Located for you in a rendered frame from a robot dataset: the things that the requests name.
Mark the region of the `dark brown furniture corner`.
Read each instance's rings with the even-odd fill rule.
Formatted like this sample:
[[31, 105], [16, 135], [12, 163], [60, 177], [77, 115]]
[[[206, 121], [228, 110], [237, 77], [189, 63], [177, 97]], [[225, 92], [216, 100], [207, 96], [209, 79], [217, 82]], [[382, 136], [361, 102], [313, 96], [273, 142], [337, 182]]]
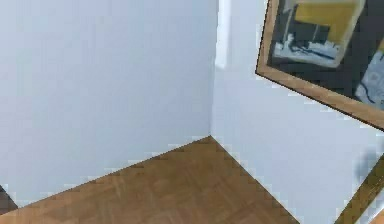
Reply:
[[16, 210], [18, 206], [0, 185], [0, 215]]

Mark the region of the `wooden framed wall picture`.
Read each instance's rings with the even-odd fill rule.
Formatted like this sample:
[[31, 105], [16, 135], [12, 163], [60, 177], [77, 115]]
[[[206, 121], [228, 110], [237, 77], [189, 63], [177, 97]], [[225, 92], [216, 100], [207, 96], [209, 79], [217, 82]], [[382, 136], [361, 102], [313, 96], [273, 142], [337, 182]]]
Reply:
[[384, 0], [268, 0], [256, 73], [384, 131]]

